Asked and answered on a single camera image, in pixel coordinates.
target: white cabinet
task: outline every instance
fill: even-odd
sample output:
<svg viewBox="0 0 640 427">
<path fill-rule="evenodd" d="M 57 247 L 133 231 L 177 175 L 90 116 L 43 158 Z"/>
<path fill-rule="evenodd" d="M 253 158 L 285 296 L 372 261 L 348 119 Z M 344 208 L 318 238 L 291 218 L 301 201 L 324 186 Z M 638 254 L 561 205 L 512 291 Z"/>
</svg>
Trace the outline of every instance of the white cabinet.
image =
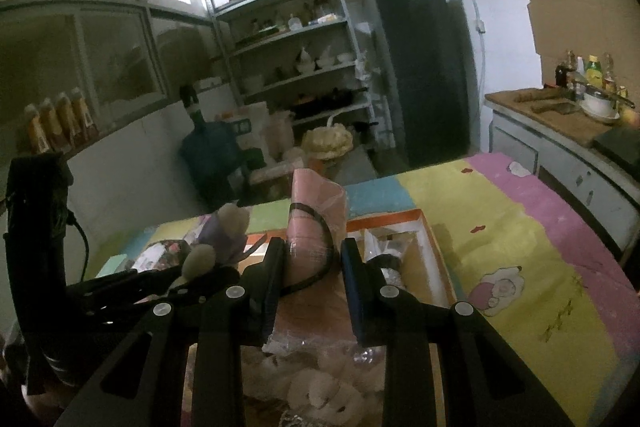
<svg viewBox="0 0 640 427">
<path fill-rule="evenodd" d="M 490 138 L 491 152 L 506 154 L 530 172 L 538 171 L 540 136 L 537 133 L 494 113 Z"/>
<path fill-rule="evenodd" d="M 528 120 L 526 117 L 508 109 L 499 109 L 508 112 L 508 116 L 499 114 L 497 110 L 494 107 L 490 151 L 510 156 L 531 172 L 537 173 L 544 168 L 584 205 L 620 250 L 632 246 L 630 243 L 640 223 L 640 202 L 620 189 L 620 182 L 615 176 L 604 175 L 590 163 L 591 160 L 578 155 L 580 150 L 584 150 L 584 156 L 593 158 L 593 153 L 579 146 L 574 147 L 575 150 L 567 150 L 554 140 L 553 131 L 545 132 L 534 122 L 529 127 L 524 123 Z"/>
<path fill-rule="evenodd" d="M 540 166 L 567 188 L 625 250 L 632 240 L 640 213 L 608 178 L 550 140 L 543 140 Z"/>
</svg>

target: orange bottle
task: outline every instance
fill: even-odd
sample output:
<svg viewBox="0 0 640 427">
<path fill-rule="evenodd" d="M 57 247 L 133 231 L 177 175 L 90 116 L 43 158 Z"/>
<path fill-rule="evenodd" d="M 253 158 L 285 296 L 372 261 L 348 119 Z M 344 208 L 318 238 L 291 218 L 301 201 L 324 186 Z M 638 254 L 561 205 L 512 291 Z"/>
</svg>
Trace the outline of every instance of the orange bottle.
<svg viewBox="0 0 640 427">
<path fill-rule="evenodd" d="M 84 136 L 76 115 L 74 115 L 73 107 L 71 107 L 71 100 L 66 93 L 61 92 L 56 98 L 56 112 L 58 114 L 58 120 L 62 126 L 66 139 L 69 140 L 71 147 L 75 148 L 82 145 L 84 142 Z"/>
<path fill-rule="evenodd" d="M 71 107 L 74 110 L 76 120 L 80 124 L 80 129 L 84 134 L 84 140 L 89 141 L 98 137 L 98 128 L 91 117 L 86 100 L 79 87 L 71 90 Z"/>
<path fill-rule="evenodd" d="M 47 136 L 40 121 L 40 114 L 33 103 L 24 108 L 24 115 L 27 117 L 27 134 L 31 143 L 31 150 L 34 154 L 49 152 L 51 147 L 47 141 Z"/>
<path fill-rule="evenodd" d="M 55 152 L 69 152 L 71 146 L 62 131 L 60 120 L 58 120 L 58 115 L 56 114 L 56 108 L 53 107 L 50 98 L 45 98 L 40 104 L 40 121 L 44 127 L 47 139 L 51 144 L 51 148 Z"/>
</svg>

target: cabinet drawer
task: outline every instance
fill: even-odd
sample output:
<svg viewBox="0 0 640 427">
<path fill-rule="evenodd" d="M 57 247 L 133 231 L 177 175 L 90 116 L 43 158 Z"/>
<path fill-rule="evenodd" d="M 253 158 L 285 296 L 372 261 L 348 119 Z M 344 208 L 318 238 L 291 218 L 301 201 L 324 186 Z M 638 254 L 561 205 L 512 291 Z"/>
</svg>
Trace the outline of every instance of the cabinet drawer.
<svg viewBox="0 0 640 427">
<path fill-rule="evenodd" d="M 542 139 L 539 134 L 530 131 L 527 127 L 519 124 L 518 122 L 510 120 L 509 118 L 506 118 L 503 115 L 496 113 L 495 111 L 492 126 L 520 140 L 522 143 L 524 143 L 524 145 L 527 145 L 534 151 L 537 151 L 540 147 L 540 142 L 542 141 Z"/>
<path fill-rule="evenodd" d="M 548 140 L 542 140 L 539 162 L 624 250 L 640 219 L 640 213 L 625 195 L 590 165 Z"/>
<path fill-rule="evenodd" d="M 491 152 L 506 154 L 529 172 L 536 172 L 538 152 L 535 149 L 496 126 L 492 126 L 491 137 Z"/>
</svg>

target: electrical wire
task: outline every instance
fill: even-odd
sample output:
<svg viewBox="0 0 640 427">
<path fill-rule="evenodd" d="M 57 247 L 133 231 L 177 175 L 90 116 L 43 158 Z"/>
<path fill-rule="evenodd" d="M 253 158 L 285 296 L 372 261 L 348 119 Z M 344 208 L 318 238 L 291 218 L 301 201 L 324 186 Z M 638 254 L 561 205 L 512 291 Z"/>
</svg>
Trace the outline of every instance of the electrical wire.
<svg viewBox="0 0 640 427">
<path fill-rule="evenodd" d="M 80 282 L 82 282 L 86 274 L 86 266 L 89 264 L 89 240 L 86 238 L 86 234 L 84 233 L 84 230 L 80 226 L 80 223 L 78 223 L 78 220 L 76 219 L 76 215 L 73 212 L 71 212 L 71 210 L 68 210 L 68 209 L 67 209 L 66 223 L 68 225 L 73 225 L 74 227 L 76 227 L 76 229 L 78 229 L 78 232 L 82 237 L 82 241 L 84 241 L 84 265 L 82 266 L 82 275 L 80 276 Z"/>
<path fill-rule="evenodd" d="M 474 7 L 474 13 L 476 16 L 476 22 L 482 20 L 480 16 L 480 10 L 478 8 L 478 3 L 476 0 L 471 0 L 471 3 Z M 471 115 L 471 120 L 474 120 L 476 116 L 479 116 L 480 110 L 482 108 L 482 99 L 484 99 L 484 78 L 486 74 L 486 51 L 484 48 L 484 34 L 478 32 L 480 36 L 480 53 L 482 57 L 481 67 L 480 67 L 480 81 L 478 82 L 478 105 L 476 106 L 475 112 Z"/>
</svg>

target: plate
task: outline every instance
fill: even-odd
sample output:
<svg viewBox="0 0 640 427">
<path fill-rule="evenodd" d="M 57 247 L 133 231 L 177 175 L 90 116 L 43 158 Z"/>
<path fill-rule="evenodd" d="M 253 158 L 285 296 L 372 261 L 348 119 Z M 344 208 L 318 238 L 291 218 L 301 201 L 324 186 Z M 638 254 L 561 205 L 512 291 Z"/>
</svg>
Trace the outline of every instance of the plate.
<svg viewBox="0 0 640 427">
<path fill-rule="evenodd" d="M 580 108 L 588 117 L 593 118 L 593 120 L 599 121 L 600 123 L 603 123 L 605 125 L 613 125 L 620 119 L 620 114 L 617 111 L 613 116 L 600 116 L 599 114 L 595 114 L 594 112 L 591 112 L 589 109 L 584 107 L 582 103 L 580 104 Z"/>
</svg>

